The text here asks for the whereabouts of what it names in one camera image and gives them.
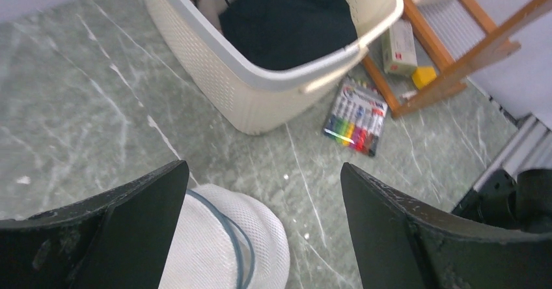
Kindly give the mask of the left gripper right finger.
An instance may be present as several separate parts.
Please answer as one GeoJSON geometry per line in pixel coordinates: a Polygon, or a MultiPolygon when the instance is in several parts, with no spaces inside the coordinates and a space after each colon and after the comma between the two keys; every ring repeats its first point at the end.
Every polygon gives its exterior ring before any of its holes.
{"type": "Polygon", "coordinates": [[[551,287],[551,232],[464,219],[350,163],[340,183],[364,288],[551,287]]]}

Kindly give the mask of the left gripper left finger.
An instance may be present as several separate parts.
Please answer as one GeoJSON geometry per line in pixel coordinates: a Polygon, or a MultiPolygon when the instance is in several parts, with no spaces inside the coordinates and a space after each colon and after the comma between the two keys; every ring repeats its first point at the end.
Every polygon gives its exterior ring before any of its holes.
{"type": "Polygon", "coordinates": [[[87,199],[1,222],[2,288],[157,288],[186,195],[172,161],[87,199]]]}

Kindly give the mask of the white mesh laundry bag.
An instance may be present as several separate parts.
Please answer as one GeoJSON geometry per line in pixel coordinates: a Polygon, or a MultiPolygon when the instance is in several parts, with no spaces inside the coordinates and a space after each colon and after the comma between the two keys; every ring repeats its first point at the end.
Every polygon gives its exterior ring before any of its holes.
{"type": "Polygon", "coordinates": [[[160,288],[285,288],[288,238],[260,201],[214,184],[189,189],[160,288]]]}

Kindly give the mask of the black bra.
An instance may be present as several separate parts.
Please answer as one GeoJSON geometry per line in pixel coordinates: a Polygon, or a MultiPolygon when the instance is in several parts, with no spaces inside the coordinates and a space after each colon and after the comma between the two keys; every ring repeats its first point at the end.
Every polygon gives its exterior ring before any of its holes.
{"type": "Polygon", "coordinates": [[[307,64],[358,37],[346,0],[233,0],[219,21],[225,38],[267,70],[307,64]]]}

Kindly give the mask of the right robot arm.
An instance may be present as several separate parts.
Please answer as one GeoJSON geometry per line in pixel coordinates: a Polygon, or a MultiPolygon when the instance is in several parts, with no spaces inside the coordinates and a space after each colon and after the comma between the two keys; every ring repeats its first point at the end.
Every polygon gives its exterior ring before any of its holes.
{"type": "Polygon", "coordinates": [[[472,187],[452,214],[485,225],[531,234],[551,232],[551,169],[529,169],[512,178],[495,171],[472,187]]]}

